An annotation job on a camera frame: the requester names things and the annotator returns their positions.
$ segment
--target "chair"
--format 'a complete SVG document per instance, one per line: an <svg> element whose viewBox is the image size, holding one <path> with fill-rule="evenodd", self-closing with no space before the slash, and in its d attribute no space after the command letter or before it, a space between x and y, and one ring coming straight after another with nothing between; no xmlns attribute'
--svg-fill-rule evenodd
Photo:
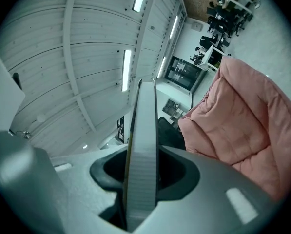
<svg viewBox="0 0 291 234"><path fill-rule="evenodd" d="M211 15L211 16L214 16L214 17L217 15L216 10L215 10L215 9L212 9L212 8L209 8L209 7L207 7L207 11L206 11L206 13L207 13L208 15Z"/></svg>
<svg viewBox="0 0 291 234"><path fill-rule="evenodd" d="M224 56L202 101L178 121L186 150L218 159L275 199L291 189L291 102L264 74Z"/></svg>

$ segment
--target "white curved ceiling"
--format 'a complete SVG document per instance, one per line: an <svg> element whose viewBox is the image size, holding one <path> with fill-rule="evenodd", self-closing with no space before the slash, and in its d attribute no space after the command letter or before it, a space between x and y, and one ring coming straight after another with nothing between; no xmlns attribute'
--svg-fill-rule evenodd
<svg viewBox="0 0 291 234"><path fill-rule="evenodd" d="M171 49L172 18L185 17L177 0L144 0L140 13L133 3L18 1L0 29L1 59L10 74L19 74L26 94L11 130L29 131L33 145L59 156L84 135L115 128L131 108L135 80L155 78ZM134 59L130 89L122 92L126 49Z"/></svg>

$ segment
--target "white wall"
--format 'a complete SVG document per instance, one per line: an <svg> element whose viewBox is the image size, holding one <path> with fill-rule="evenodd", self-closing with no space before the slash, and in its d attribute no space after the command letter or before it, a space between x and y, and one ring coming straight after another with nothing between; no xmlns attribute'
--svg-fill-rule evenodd
<svg viewBox="0 0 291 234"><path fill-rule="evenodd" d="M179 102L183 107L190 109L191 108L191 101L192 101L192 94L185 93L181 89L172 86L170 83L167 83L168 80L166 79L159 79L156 81L156 90L157 92L162 92L168 98L173 99L175 102Z"/></svg>
<svg viewBox="0 0 291 234"><path fill-rule="evenodd" d="M101 149L103 146L105 146L107 143L109 143L111 141L111 139L114 139L114 137L117 135L118 135L118 129L116 128L99 145L97 145L97 147L99 149Z"/></svg>
<svg viewBox="0 0 291 234"><path fill-rule="evenodd" d="M203 28L200 32L192 29L192 23L198 22L203 25ZM189 63L193 63L190 60L190 57L192 57L197 52L195 51L195 48L200 46L199 41L202 36L211 37L212 34L208 32L209 24L195 20L192 18L188 18L185 22L182 32L180 34L179 40L175 46L174 56L178 57L182 60L185 60Z"/></svg>
<svg viewBox="0 0 291 234"><path fill-rule="evenodd" d="M117 131L117 120L123 115L126 115L129 111L131 111L131 107L127 106L116 112L109 118L109 120L100 124L96 128L96 132L88 132L70 145L66 150L53 156L67 156L70 154L82 154L100 150L99 146L101 146L105 139L114 137L114 133Z"/></svg>
<svg viewBox="0 0 291 234"><path fill-rule="evenodd" d="M161 117L164 117L166 120L169 120L170 115L163 112L163 108L166 105L168 99L170 99L170 97L159 90L156 91L156 95L157 95L157 118L159 119Z"/></svg>

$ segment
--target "white desk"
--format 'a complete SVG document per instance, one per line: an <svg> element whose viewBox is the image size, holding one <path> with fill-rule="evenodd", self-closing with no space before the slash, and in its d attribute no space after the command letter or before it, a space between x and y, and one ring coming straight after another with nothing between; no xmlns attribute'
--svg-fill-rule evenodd
<svg viewBox="0 0 291 234"><path fill-rule="evenodd" d="M255 9L259 8L259 6L260 6L259 3L254 3L251 0L245 0L245 1L250 2L251 4L255 5ZM242 9L246 10L250 15L252 14L252 11L249 8L245 7L244 5L240 4L239 2L237 2L235 0L225 0L222 8L226 9L228 4L229 4L229 2L232 2L232 3L236 4L237 6L241 7Z"/></svg>
<svg viewBox="0 0 291 234"><path fill-rule="evenodd" d="M203 70L206 70L208 72L214 72L212 70L215 69L216 71L218 71L218 68L216 68L215 66L213 66L212 64L208 63L213 51L217 51L220 54L222 54L223 56L226 56L226 54L224 52L222 52L221 50L217 49L216 47L214 47L213 45L209 48L209 50L207 50L207 52L205 53L203 59L202 59L202 63L199 65L199 67Z"/></svg>

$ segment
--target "pink puffy chair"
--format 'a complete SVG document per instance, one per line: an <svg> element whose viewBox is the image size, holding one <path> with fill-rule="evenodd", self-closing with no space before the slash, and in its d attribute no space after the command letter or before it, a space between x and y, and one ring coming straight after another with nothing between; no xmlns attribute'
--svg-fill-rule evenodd
<svg viewBox="0 0 291 234"><path fill-rule="evenodd" d="M275 200L291 189L291 102L242 61L223 57L203 100L178 123L188 152L233 166Z"/></svg>

